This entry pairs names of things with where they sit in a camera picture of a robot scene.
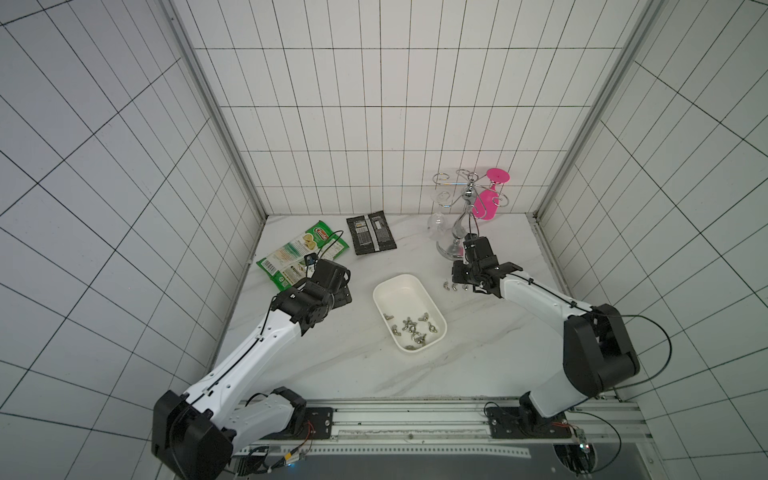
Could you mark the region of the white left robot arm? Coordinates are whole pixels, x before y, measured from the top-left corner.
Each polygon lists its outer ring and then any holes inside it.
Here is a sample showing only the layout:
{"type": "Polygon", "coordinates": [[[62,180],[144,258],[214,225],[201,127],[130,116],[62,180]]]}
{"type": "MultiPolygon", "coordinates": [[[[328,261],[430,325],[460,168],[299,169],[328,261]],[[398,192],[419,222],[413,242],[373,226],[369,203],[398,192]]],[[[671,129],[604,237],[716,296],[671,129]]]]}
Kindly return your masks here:
{"type": "Polygon", "coordinates": [[[310,277],[278,293],[254,331],[210,373],[177,394],[164,393],[153,408],[153,455],[181,479],[215,479],[233,454],[275,435],[306,430],[306,401],[279,387],[243,405],[278,354],[328,314],[350,303],[350,271],[331,260],[315,263],[310,277]]]}

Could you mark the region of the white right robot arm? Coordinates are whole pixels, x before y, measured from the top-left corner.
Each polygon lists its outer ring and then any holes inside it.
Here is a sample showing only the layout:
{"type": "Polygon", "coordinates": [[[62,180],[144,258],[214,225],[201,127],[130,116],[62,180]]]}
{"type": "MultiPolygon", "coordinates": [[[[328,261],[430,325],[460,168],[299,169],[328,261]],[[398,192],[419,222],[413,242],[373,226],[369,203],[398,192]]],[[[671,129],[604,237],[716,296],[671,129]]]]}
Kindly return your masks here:
{"type": "Polygon", "coordinates": [[[484,236],[466,235],[463,247],[463,258],[452,265],[455,283],[523,307],[562,339],[559,370],[519,399],[519,422],[525,428],[555,421],[566,410],[639,373],[640,361],[615,307],[566,297],[519,265],[499,262],[484,236]]]}

